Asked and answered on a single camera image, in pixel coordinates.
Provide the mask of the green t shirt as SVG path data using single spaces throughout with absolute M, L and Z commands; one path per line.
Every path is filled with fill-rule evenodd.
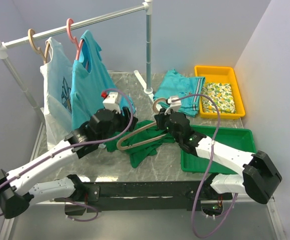
M 158 130 L 157 126 L 151 126 L 150 128 L 143 130 L 140 133 L 135 134 L 134 136 L 126 139 L 122 142 L 121 146 L 130 146 L 137 144 L 139 142 L 143 142 L 149 140 L 151 138 L 158 137 L 160 135 L 164 135 L 164 130 Z M 137 168 L 138 165 L 147 157 L 154 156 L 157 154 L 157 148 L 160 147 L 164 143 L 174 143 L 175 139 L 167 133 L 162 138 L 155 140 L 153 142 L 149 142 L 144 145 L 140 145 L 137 147 L 133 147 L 131 149 L 123 150 L 125 153 L 129 155 L 130 164 L 133 168 Z

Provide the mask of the green plastic tray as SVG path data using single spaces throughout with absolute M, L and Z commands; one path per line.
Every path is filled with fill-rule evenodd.
M 215 140 L 238 150 L 256 153 L 252 131 L 249 129 L 222 127 L 219 128 Z M 204 173 L 208 163 L 208 159 L 196 157 L 181 151 L 181 169 L 184 172 Z M 213 162 L 209 173 L 230 175 L 235 172 L 225 166 Z

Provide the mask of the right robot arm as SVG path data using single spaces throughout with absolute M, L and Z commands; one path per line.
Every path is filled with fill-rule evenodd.
M 251 153 L 214 141 L 195 131 L 181 112 L 169 114 L 161 109 L 155 120 L 158 128 L 170 133 L 185 153 L 211 159 L 234 171 L 232 175 L 214 173 L 203 181 L 204 195 L 211 200 L 220 194 L 242 193 L 257 203 L 266 204 L 282 181 L 281 174 L 265 152 Z

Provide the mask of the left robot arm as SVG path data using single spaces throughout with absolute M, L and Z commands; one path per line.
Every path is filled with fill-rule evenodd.
M 127 107 L 122 113 L 102 108 L 55 147 L 28 164 L 9 172 L 0 169 L 1 215 L 12 219 L 30 206 L 51 199 L 84 199 L 88 190 L 76 174 L 50 182 L 41 183 L 40 180 L 95 151 L 115 133 L 132 131 L 137 121 Z

